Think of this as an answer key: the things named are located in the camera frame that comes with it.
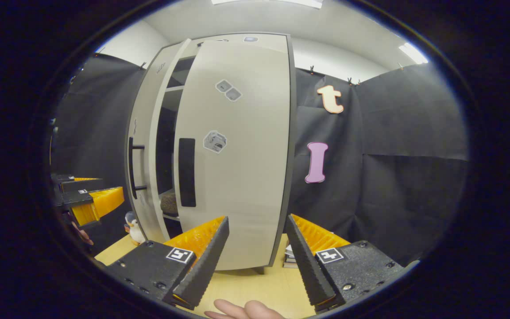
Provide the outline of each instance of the stack of books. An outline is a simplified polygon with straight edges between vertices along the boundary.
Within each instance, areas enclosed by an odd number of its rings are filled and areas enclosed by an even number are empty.
[[[283,268],[298,268],[296,264],[296,259],[294,258],[294,254],[292,253],[291,245],[287,246],[285,250],[285,262],[283,263]]]

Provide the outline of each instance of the wooden table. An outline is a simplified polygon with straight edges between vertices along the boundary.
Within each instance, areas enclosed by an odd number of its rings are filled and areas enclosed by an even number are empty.
[[[287,236],[282,234],[275,263],[273,267],[264,268],[264,274],[257,274],[251,268],[216,271],[200,305],[194,311],[180,308],[205,317],[204,311],[219,312],[214,307],[215,299],[225,299],[241,306],[245,305],[247,301],[259,300],[267,307],[281,313],[285,318],[297,319],[315,315],[314,308],[310,305],[306,295],[299,270],[283,268],[286,244]],[[96,259],[110,265],[135,247],[127,235],[99,253]]]

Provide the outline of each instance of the open cabinet door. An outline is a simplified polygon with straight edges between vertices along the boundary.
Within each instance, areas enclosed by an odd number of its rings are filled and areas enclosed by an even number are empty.
[[[206,41],[186,79],[174,138],[174,189],[184,232],[229,217],[216,270],[269,265],[282,233],[291,125],[286,48],[286,38],[283,52]]]
[[[154,162],[158,116],[172,71],[189,43],[187,39],[166,47],[154,58],[137,93],[128,125],[125,167],[129,201],[143,234],[156,242],[170,238],[160,210]]]

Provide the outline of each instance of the ceiling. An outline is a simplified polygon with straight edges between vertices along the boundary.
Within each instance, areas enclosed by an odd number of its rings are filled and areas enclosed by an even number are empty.
[[[389,70],[399,63],[414,64],[398,48],[405,39],[337,0],[324,0],[319,10],[275,0],[216,5],[211,0],[181,0],[145,21],[169,43],[227,32],[278,32],[351,51]]]

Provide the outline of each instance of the white cabinet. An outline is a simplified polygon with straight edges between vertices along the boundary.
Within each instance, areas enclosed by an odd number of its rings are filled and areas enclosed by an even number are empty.
[[[179,60],[189,70],[181,71]],[[162,178],[159,189],[162,169],[173,176],[183,231],[229,217],[217,270],[271,263],[289,199],[295,86],[287,35],[212,36],[160,51],[139,90],[128,132],[134,144],[144,145],[132,151],[127,173],[133,169],[135,186],[146,186],[131,202],[148,239],[168,240],[158,194],[171,181]],[[163,117],[174,121],[173,132],[166,131],[171,125]],[[167,149],[174,153],[159,156],[157,143],[170,142],[174,147]]]

